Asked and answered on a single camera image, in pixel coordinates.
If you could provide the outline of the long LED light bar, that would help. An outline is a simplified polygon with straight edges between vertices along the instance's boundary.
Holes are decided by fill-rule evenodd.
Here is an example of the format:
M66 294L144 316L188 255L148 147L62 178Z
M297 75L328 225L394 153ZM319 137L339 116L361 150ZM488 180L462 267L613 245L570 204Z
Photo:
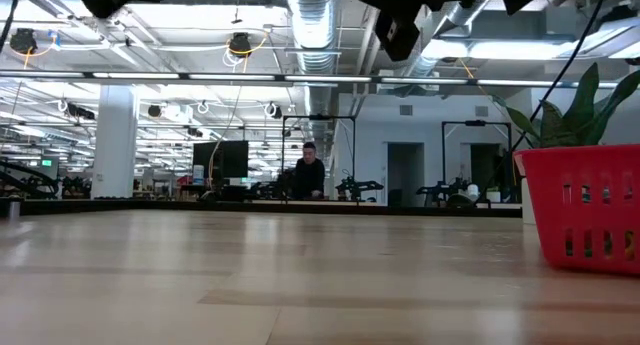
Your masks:
M96 82L122 84L295 84L302 86L330 84L375 84L375 85L444 85L444 86L488 86L546 88L552 81L503 80L471 78L411 78L361 75L284 75L246 73L156 73L156 72L79 72L79 71L34 71L0 69L0 79Z

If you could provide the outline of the black frame stand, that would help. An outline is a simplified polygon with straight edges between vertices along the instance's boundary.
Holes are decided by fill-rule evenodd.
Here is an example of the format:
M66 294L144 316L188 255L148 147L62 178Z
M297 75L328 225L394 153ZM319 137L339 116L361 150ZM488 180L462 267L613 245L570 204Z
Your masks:
M325 114L321 114L321 113L317 113L317 114L312 114L312 115L307 115L307 116L303 116L303 115L285 115L282 119L282 128L281 128L281 143L284 143L285 141L285 135L286 132L288 130L293 130L294 126L288 126L287 122L292 119L292 120L309 120L310 122L331 122L331 123L335 123L336 121L339 120L350 120L352 125L355 126L356 125L356 118L354 116L332 116L332 115L325 115ZM325 166L325 178L326 178L326 164L325 162L319 158ZM281 194L281 198L285 201L285 202L289 202L290 200L292 201L319 201L319 200L325 200L325 183L324 183L324 197L321 199L304 199L304 200L296 200L293 198L293 190L292 190L292 186L294 184L294 171L295 171L295 166L292 172L292 177L290 179L286 179L284 181L284 185L282 186L282 194Z
M447 137L452 134L455 130L452 129L451 132L447 133L446 132L446 127L448 125L453 125L456 129L459 126L465 126L465 127L485 127L485 126L493 126L495 129L499 129L499 126L502 126L505 128L506 132L503 134L500 132L504 137L507 138L507 153L510 154L513 150L511 149L511 146L513 145L513 137L512 137L512 125L508 122L495 122L495 121L485 121L485 120L465 120L465 121L442 121L441 122L441 156L442 156L442 181L446 181L447 180L447 159L446 159L446 150L447 150L447 146L446 146L446 140ZM475 200L475 205L477 207L477 203L480 203L481 200L484 200L487 204L488 204L488 208L491 208L491 202L486 198L486 193L488 192L489 189L489 183L491 181L494 180L495 178L495 173L492 175L492 177L488 180L488 182L484 185L484 187L481 189L480 194L477 196L476 200Z

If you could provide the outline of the red plastic basket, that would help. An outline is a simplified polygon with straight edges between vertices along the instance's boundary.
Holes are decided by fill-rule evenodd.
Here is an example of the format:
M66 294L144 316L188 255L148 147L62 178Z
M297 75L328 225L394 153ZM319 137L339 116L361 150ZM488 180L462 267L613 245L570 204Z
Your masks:
M549 265L640 276L640 145L521 150Z

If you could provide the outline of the person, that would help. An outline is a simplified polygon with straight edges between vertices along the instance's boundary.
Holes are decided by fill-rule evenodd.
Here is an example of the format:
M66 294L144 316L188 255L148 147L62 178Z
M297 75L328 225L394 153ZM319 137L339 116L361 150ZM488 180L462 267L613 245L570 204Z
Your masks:
M317 149L313 142L306 142L302 152L294 171L293 198L321 199L324 197L324 163L317 157Z

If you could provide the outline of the black monitor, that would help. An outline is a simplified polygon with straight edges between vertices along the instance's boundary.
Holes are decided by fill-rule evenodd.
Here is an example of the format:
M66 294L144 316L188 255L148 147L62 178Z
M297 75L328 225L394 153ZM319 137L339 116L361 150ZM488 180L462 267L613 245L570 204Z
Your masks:
M221 141L193 145L193 165L202 166L204 178L243 178L248 175L249 142Z

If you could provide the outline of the silver ventilation duct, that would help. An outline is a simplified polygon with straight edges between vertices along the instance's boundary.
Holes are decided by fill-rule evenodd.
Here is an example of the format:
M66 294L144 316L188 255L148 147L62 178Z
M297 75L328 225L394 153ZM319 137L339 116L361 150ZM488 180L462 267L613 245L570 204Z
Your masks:
M299 72L303 75L333 75L337 54L331 53L336 45L337 5L339 0L287 0L291 10L294 44L298 52ZM329 115L332 90L326 86L305 86L307 115ZM325 141L326 121L309 120L310 137Z

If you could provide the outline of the green artificial plant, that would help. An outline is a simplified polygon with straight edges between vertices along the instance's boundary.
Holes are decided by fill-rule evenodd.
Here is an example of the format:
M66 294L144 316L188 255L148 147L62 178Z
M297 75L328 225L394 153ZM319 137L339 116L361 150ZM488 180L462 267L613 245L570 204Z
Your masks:
M599 67L593 63L580 78L567 111L548 100L539 102L542 118L537 124L503 98L492 95L492 100L507 111L524 136L537 141L539 148L592 146L600 143L618 106L640 87L640 70L624 77L607 97L595 101L599 84Z

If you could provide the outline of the white pillar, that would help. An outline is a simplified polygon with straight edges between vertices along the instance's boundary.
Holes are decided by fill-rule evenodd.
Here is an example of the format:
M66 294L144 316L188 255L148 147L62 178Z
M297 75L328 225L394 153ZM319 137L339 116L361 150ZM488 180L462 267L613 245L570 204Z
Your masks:
M91 198L129 198L133 192L139 101L132 86L102 85Z

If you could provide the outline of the white plant pot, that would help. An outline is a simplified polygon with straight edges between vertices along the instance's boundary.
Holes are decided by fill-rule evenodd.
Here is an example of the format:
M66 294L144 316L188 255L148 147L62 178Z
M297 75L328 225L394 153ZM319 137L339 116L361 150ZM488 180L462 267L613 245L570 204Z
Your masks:
M533 211L529 184L526 178L521 180L521 208L523 223L526 225L535 225L535 214Z

